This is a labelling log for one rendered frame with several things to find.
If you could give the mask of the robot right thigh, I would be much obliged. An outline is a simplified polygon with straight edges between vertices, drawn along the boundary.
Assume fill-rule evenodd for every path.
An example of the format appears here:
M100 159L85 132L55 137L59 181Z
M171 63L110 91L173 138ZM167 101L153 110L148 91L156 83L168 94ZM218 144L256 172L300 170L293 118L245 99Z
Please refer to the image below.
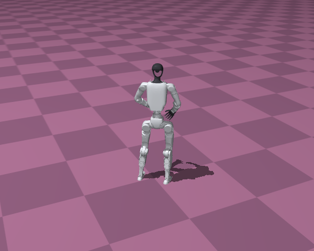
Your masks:
M169 157L169 150L173 149L173 140L174 140L173 123L170 121L163 121L163 128L165 132L165 143L166 143L166 148L163 151L163 155L165 157Z

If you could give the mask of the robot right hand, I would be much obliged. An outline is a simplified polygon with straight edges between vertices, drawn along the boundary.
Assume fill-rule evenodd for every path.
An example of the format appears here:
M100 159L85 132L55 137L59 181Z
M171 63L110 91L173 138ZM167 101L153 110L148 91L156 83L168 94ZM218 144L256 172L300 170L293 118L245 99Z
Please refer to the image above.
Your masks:
M171 110L172 110L172 109L171 109ZM169 117L171 117L170 119L172 119L172 118L173 118L173 116L174 116L174 114L175 114L176 112L172 113L172 112L171 112L171 110L166 110L166 111L165 111L165 112L167 112L167 111L168 111L168 113L169 113L169 114L167 113L168 115L167 115L167 114L165 114L165 116L167 115L167 116L166 116L166 118L167 118L169 115L170 115ZM169 117L168 117L168 118L169 118ZM170 119L169 119L169 120L170 120Z

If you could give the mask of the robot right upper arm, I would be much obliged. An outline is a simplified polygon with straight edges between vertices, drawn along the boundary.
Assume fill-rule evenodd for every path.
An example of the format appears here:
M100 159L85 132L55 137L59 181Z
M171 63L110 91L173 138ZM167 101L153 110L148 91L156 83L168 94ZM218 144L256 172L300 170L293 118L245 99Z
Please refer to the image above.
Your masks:
M174 99L173 105L175 107L178 107L179 105L181 105L181 102L180 102L180 99L179 99L179 96L178 96L178 93L176 91L174 84L167 83L166 85L167 85L167 90L171 92L171 95Z

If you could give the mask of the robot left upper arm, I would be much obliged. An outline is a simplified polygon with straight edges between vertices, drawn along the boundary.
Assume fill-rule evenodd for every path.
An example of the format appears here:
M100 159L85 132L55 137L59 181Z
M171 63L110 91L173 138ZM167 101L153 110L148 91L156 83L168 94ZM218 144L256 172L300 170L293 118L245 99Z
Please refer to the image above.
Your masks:
M136 92L135 97L134 97L134 100L135 100L137 103L142 102L141 96L142 96L142 94L144 93L144 91L145 91L146 89L147 89L147 82L142 82L141 85L139 86L137 92Z

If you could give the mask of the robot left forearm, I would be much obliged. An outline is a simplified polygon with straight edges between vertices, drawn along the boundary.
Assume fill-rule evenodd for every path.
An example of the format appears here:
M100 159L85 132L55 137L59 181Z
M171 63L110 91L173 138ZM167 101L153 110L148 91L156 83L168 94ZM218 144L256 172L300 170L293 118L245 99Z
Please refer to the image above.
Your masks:
M148 107L148 104L147 104L147 101L144 100L142 97L141 97L141 99L142 99L142 102L140 102L139 104L141 104L141 105L143 105L143 106L149 108L149 107Z

